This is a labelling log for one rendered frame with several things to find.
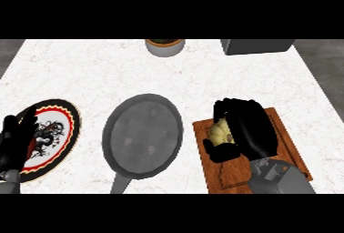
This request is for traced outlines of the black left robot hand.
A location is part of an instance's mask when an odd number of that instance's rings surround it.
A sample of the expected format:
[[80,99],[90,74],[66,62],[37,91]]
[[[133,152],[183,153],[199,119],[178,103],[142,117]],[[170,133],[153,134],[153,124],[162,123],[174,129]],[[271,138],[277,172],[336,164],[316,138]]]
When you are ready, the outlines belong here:
[[28,147],[37,131],[37,107],[31,106],[22,120],[13,115],[4,117],[3,141],[0,142],[0,172],[22,170]]

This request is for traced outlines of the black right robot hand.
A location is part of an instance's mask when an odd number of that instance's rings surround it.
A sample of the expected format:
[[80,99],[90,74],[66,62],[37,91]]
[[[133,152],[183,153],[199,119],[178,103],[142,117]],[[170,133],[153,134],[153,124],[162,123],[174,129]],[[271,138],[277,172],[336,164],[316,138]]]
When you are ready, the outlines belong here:
[[215,163],[245,156],[257,160],[276,155],[276,131],[261,104],[254,100],[224,98],[214,103],[214,122],[224,118],[232,132],[233,143],[214,145],[202,141],[205,153]]

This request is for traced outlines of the pale yellow squash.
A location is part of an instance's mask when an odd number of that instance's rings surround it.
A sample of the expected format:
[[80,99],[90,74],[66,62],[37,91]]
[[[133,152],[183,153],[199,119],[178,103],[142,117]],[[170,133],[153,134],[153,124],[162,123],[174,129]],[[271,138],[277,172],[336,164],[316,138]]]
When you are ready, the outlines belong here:
[[209,127],[208,139],[214,146],[224,143],[235,143],[227,121],[221,118]]

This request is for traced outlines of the brown wooden cutting board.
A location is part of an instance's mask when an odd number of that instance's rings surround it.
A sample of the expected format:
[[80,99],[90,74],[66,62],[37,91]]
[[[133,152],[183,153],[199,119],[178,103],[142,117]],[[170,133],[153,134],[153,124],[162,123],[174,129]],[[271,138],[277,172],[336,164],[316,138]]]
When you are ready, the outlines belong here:
[[[294,164],[299,169],[304,177],[307,178],[307,181],[311,181],[313,177],[310,175],[305,162],[297,151],[297,147],[292,143],[292,139],[288,134],[286,128],[277,116],[276,109],[273,107],[268,107],[264,109],[264,111],[270,118],[270,122],[276,131],[277,148],[276,156],[273,157],[273,159],[283,160]],[[196,121],[192,123],[198,142],[198,149],[202,159],[202,172],[206,182],[208,193],[249,194],[251,190],[246,185],[246,182],[251,178],[251,171],[249,162],[245,156],[240,156],[239,158],[223,163],[214,163],[209,159],[208,154],[205,153],[202,140],[208,138],[209,127],[212,124],[214,121],[211,119]]]

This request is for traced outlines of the grey frying pan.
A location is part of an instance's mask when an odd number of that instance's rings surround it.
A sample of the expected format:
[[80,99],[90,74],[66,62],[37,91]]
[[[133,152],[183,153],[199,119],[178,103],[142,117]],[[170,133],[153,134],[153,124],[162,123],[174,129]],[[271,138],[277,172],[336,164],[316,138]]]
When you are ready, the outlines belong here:
[[142,94],[115,108],[102,132],[102,150],[115,172],[112,194],[122,194],[133,179],[153,177],[175,159],[183,121],[173,102]]

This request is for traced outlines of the black red patterned plate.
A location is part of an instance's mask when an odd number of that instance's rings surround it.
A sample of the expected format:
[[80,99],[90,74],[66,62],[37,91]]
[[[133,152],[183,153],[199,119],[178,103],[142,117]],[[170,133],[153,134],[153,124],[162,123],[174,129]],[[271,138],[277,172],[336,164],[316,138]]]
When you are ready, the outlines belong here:
[[20,182],[43,177],[62,163],[80,136],[81,118],[77,107],[63,99],[35,103],[35,146],[25,161]]

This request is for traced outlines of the dark grey box appliance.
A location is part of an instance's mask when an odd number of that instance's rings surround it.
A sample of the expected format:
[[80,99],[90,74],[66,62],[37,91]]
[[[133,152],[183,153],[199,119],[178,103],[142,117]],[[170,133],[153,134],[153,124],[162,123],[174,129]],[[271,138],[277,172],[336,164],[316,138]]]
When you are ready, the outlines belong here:
[[285,52],[294,39],[221,39],[224,55],[248,55]]

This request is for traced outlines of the grey pot with plant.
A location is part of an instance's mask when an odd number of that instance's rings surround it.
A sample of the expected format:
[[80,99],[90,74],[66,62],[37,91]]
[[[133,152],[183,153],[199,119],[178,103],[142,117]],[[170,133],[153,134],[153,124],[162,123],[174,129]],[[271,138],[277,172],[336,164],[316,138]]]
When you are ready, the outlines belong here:
[[186,40],[177,39],[168,44],[153,42],[150,39],[144,40],[146,49],[153,56],[171,57],[175,56],[184,48]]

